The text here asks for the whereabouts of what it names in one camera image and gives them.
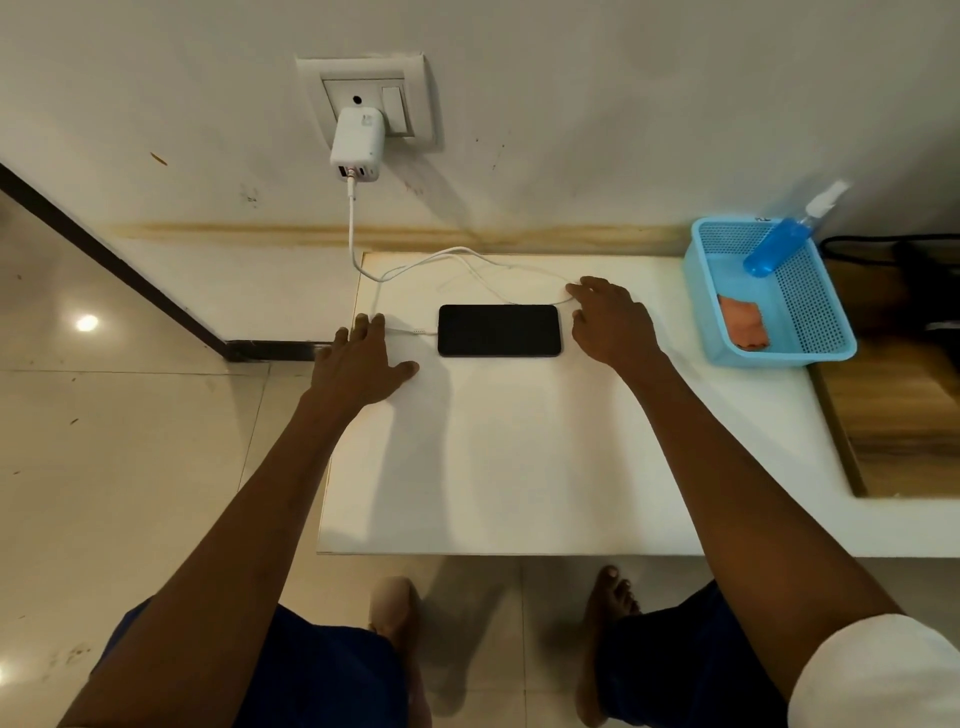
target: person's left hand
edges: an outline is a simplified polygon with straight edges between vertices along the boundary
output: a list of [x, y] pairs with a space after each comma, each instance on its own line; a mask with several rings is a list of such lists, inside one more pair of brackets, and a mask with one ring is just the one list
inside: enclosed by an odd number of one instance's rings
[[372, 320], [361, 313], [349, 334], [337, 331], [333, 344], [317, 351], [310, 389], [304, 400], [354, 417], [367, 404], [387, 399], [420, 370], [416, 361], [395, 367], [387, 360], [382, 313]]

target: blue plastic basket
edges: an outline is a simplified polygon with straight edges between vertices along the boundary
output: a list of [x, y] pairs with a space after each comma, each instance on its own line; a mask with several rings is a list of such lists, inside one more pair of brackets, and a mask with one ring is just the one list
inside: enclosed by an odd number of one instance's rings
[[[802, 367], [856, 353], [856, 339], [811, 240], [772, 275], [754, 278], [743, 259], [780, 220], [705, 217], [684, 257], [686, 287], [707, 359], [722, 367]], [[770, 346], [745, 352], [727, 334], [717, 295], [760, 307]]]

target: person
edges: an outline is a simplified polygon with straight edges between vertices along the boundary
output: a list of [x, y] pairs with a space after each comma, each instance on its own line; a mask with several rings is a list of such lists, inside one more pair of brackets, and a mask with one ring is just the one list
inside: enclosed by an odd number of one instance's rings
[[[960, 653], [897, 603], [686, 386], [626, 289], [585, 277], [573, 338], [646, 412], [715, 582], [641, 614], [617, 569], [588, 600], [576, 689], [587, 726], [960, 725]], [[263, 464], [196, 549], [129, 613], [60, 726], [429, 726], [417, 594], [374, 591], [370, 629], [278, 606], [345, 427], [418, 369], [389, 365], [384, 319], [358, 316], [317, 355]]]

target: white tabletop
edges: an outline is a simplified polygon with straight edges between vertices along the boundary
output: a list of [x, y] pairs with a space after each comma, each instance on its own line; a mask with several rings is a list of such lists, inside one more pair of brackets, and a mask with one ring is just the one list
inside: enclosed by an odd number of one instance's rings
[[[419, 259], [370, 254], [382, 274]], [[613, 280], [649, 307], [661, 346], [714, 415], [857, 555], [960, 556], [960, 499], [866, 500], [847, 485], [806, 370], [706, 362], [678, 258], [495, 257], [566, 279]], [[565, 298], [560, 279], [473, 261], [516, 303]], [[355, 313], [436, 330], [444, 303], [500, 303], [456, 260], [378, 285], [361, 279]], [[570, 338], [553, 359], [437, 355], [436, 338], [388, 333], [391, 361], [420, 373], [367, 407], [333, 454], [318, 551], [463, 554], [702, 553], [643, 410]]]

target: dark blue trousers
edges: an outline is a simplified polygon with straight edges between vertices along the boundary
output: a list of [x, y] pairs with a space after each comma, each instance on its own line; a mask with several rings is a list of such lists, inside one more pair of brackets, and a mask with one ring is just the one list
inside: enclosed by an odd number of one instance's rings
[[[101, 660], [149, 603], [123, 617]], [[310, 624], [277, 605], [234, 728], [406, 724], [406, 680], [386, 639], [366, 629]]]
[[626, 617], [596, 658], [608, 716], [653, 728], [785, 728], [770, 682], [716, 582], [683, 604]]

